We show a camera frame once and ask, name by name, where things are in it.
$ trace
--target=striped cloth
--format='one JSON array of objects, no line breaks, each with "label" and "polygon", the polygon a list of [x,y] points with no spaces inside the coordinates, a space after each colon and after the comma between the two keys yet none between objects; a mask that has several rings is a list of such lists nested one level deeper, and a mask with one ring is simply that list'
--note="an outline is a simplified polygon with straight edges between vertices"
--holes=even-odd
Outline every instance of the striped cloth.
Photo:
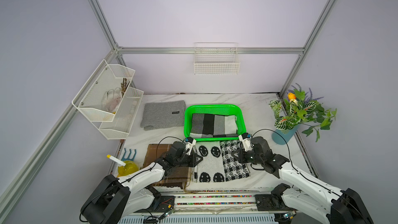
[{"label": "striped cloth", "polygon": [[236,116],[207,113],[192,114],[192,138],[237,137]]}]

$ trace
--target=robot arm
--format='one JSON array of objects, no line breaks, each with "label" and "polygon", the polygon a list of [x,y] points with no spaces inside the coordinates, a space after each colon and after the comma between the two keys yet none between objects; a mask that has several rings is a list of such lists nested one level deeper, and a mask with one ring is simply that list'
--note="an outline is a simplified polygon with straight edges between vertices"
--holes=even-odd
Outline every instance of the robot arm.
[{"label": "robot arm", "polygon": [[295,208],[324,224],[373,224],[355,191],[343,191],[302,171],[286,157],[273,154],[262,137],[252,138],[250,142],[252,150],[243,145],[244,149],[238,149],[231,155],[240,163],[260,164],[266,172],[308,194],[297,193],[282,183],[271,192],[274,206]]},{"label": "robot arm", "polygon": [[[203,158],[191,153],[191,150],[191,145],[186,149],[186,144],[174,142],[165,156],[149,166],[119,178],[106,176],[82,206],[81,215],[90,224],[116,224],[121,217],[140,209],[156,210],[160,204],[160,193],[151,184],[162,180],[175,167],[196,167]],[[167,214],[154,220],[154,223]]]}]

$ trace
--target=yellow spray bottle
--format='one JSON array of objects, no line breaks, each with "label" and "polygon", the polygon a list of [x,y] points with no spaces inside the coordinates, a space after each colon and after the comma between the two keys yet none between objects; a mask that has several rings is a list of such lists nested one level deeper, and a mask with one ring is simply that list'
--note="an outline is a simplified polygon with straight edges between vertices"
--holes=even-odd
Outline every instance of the yellow spray bottle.
[{"label": "yellow spray bottle", "polygon": [[130,174],[133,174],[134,172],[138,171],[138,166],[133,161],[130,161],[130,160],[121,161],[111,155],[107,155],[106,157],[117,163],[117,172],[119,173],[117,175],[117,177],[123,177],[125,175],[130,175]]}]

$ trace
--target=aluminum frame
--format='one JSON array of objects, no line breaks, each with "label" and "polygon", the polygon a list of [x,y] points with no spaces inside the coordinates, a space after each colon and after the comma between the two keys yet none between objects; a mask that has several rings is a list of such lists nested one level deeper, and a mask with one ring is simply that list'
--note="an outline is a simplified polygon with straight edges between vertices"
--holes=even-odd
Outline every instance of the aluminum frame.
[{"label": "aluminum frame", "polygon": [[[112,34],[112,31],[107,23],[105,15],[100,7],[98,0],[88,0],[94,14],[105,34],[105,37],[111,47],[111,51],[108,53],[105,60],[111,62],[116,59],[117,62],[123,66],[125,61],[123,60],[123,54],[194,54],[194,47],[119,47]],[[284,92],[287,90],[294,77],[296,76],[300,66],[304,62],[307,53],[311,49],[313,43],[316,40],[321,28],[326,22],[326,19],[331,13],[333,6],[337,0],[328,0],[320,17],[318,18],[315,27],[313,28],[309,38],[307,39],[304,47],[241,47],[238,48],[238,54],[298,54],[298,58],[288,75],[285,84],[283,85],[280,97],[283,97]],[[97,67],[96,71],[90,76],[86,84],[79,93],[84,94],[85,90],[93,83],[93,80],[101,72],[102,68]],[[77,112],[76,108],[72,104],[68,106],[59,120],[55,123],[54,127],[48,133],[46,138],[34,152],[32,157],[27,161],[22,170],[18,173],[15,179],[12,181],[10,186],[0,197],[0,224],[2,224],[8,215],[13,211],[19,200],[22,198],[23,194],[26,192],[27,188],[31,185],[32,181],[39,173],[40,169],[47,161],[48,157],[51,155],[52,151],[55,149],[59,140],[61,139],[63,133],[70,124],[73,116]],[[302,148],[304,154],[306,154],[305,146],[301,140],[298,132],[296,132],[296,138]],[[308,155],[305,156],[306,162],[311,165],[312,173],[317,175],[314,167],[312,167],[311,160]]]},{"label": "aluminum frame", "polygon": [[326,2],[326,5],[322,10],[321,15],[319,16],[314,28],[312,29],[312,32],[310,33],[310,36],[308,37],[307,41],[305,42],[303,54],[300,54],[297,57],[297,60],[294,64],[292,70],[290,71],[285,84],[283,84],[283,87],[282,87],[281,91],[279,92],[279,96],[281,98],[284,96],[286,90],[288,89],[288,87],[290,87],[291,83],[293,82],[294,77],[296,76],[296,74],[299,71],[301,65],[303,64],[305,58],[307,57],[307,54],[310,51],[312,45],[314,44],[322,27],[325,25],[325,22],[326,22],[327,18],[329,17],[336,2],[337,2],[337,0],[328,0]]},{"label": "aluminum frame", "polygon": [[[119,54],[194,54],[194,47],[119,47]],[[302,47],[238,47],[238,54],[303,54]]]},{"label": "aluminum frame", "polygon": [[[117,56],[117,51],[108,53],[105,60],[111,62]],[[86,91],[92,85],[104,67],[98,66],[97,69],[88,78],[84,87],[78,92],[78,99],[83,97]],[[67,107],[62,116],[58,119],[51,131],[47,134],[43,142],[36,149],[32,157],[26,162],[22,170],[14,178],[6,191],[0,197],[0,223],[3,223],[7,216],[13,211],[27,188],[31,185],[52,151],[57,146],[65,130],[71,123],[77,109],[71,104]]]}]

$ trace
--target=blue plastic hook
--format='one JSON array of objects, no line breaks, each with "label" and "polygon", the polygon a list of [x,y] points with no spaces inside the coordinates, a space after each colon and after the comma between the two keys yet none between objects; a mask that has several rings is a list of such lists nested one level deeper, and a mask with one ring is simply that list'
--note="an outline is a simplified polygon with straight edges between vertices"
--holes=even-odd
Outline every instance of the blue plastic hook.
[{"label": "blue plastic hook", "polygon": [[125,152],[124,152],[123,157],[122,157],[122,159],[121,159],[122,161],[126,161],[126,160],[134,161],[135,155],[137,154],[137,150],[134,149],[134,156],[132,156],[132,158],[130,158],[131,149],[129,149],[129,150],[130,150],[129,156],[128,156],[127,158],[124,158],[124,156],[125,156],[126,153],[127,153],[126,148],[125,148]]}]

